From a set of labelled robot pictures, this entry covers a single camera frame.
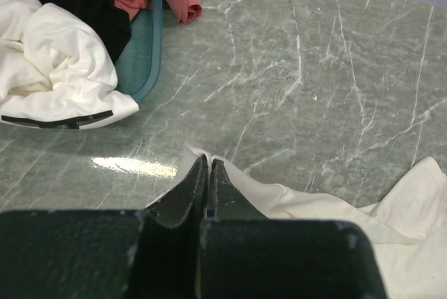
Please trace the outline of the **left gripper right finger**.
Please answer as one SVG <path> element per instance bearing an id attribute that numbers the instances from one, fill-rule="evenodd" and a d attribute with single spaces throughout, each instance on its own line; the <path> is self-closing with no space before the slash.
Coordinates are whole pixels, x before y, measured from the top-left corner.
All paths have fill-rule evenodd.
<path id="1" fill-rule="evenodd" d="M 267 219 L 234 186 L 224 162 L 220 159 L 214 159 L 212 162 L 207 190 L 207 217 L 244 221 Z"/>

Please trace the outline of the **cream white t-shirt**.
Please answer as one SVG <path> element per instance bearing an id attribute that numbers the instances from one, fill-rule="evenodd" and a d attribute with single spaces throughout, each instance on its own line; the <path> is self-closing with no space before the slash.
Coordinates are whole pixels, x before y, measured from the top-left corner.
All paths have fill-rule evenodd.
<path id="1" fill-rule="evenodd" d="M 358 225 L 372 242 L 391 298 L 446 297 L 446 176 L 427 157 L 382 201 L 356 208 L 325 193 L 263 184 L 224 161 L 230 181 L 270 219 L 336 219 Z"/>

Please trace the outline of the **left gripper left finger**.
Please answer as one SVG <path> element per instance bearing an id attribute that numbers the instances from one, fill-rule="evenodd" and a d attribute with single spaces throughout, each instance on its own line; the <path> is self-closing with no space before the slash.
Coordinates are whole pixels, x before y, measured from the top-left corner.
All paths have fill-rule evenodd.
<path id="1" fill-rule="evenodd" d="M 165 228 L 177 228 L 194 217 L 202 217 L 203 199 L 206 194 L 206 156 L 197 157 L 171 190 L 147 206 L 148 216 Z"/>

